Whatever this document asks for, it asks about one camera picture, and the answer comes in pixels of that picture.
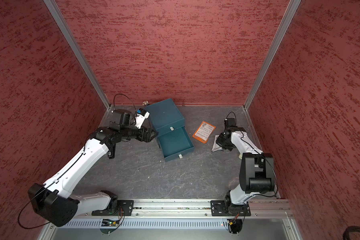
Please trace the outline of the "teal drawer cabinet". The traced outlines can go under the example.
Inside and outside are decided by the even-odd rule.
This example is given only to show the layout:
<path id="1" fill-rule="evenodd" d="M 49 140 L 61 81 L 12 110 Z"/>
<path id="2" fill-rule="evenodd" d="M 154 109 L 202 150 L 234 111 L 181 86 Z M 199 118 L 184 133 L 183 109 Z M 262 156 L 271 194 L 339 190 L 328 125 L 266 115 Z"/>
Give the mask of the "teal drawer cabinet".
<path id="1" fill-rule="evenodd" d="M 151 127 L 158 132 L 158 137 L 174 130 L 185 127 L 185 118 L 172 99 L 166 99 L 144 107 L 150 113 L 149 120 Z"/>

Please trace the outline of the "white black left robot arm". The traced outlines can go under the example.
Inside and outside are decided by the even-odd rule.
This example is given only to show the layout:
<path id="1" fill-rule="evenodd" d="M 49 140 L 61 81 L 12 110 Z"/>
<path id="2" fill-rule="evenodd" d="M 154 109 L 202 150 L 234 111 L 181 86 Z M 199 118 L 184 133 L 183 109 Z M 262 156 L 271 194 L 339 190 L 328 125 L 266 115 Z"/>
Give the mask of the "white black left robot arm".
<path id="1" fill-rule="evenodd" d="M 100 191 L 79 196 L 73 195 L 73 190 L 100 158 L 115 157 L 118 143 L 131 139 L 149 143 L 157 136 L 158 132 L 146 127 L 98 128 L 61 170 L 42 185 L 33 184 L 30 187 L 28 195 L 34 212 L 57 227 L 64 226 L 75 216 L 93 211 L 117 214 L 117 195 Z"/>

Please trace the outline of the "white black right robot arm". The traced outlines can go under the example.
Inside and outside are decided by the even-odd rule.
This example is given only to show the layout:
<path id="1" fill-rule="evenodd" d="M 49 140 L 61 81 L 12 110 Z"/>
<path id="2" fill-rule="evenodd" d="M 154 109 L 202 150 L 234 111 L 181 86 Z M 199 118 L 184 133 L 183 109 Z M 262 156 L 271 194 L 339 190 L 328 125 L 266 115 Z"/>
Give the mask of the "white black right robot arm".
<path id="1" fill-rule="evenodd" d="M 272 155 L 256 147 L 243 128 L 226 127 L 218 136 L 216 144 L 224 150 L 236 149 L 242 156 L 239 184 L 228 191 L 225 197 L 226 212 L 238 212 L 253 197 L 272 198 L 277 195 Z"/>

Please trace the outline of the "teal drawer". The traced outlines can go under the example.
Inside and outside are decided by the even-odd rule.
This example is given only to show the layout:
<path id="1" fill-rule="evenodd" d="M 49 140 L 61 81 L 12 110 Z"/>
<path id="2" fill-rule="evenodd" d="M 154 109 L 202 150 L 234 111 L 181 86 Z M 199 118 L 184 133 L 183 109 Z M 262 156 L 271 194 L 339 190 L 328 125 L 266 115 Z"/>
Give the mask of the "teal drawer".
<path id="1" fill-rule="evenodd" d="M 165 162 L 182 159 L 184 155 L 194 151 L 194 145 L 185 127 L 158 137 L 158 144 L 162 150 Z"/>

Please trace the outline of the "orange seed bag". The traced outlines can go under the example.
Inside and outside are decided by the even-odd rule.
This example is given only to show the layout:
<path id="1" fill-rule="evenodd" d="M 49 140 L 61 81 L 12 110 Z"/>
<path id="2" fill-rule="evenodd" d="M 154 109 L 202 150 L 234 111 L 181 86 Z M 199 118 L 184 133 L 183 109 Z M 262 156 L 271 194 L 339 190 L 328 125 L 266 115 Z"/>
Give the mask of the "orange seed bag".
<path id="1" fill-rule="evenodd" d="M 202 121 L 202 123 L 200 124 L 198 129 L 194 132 L 192 137 L 198 140 L 199 142 L 205 144 L 215 129 L 216 129 L 215 126 L 205 121 Z"/>

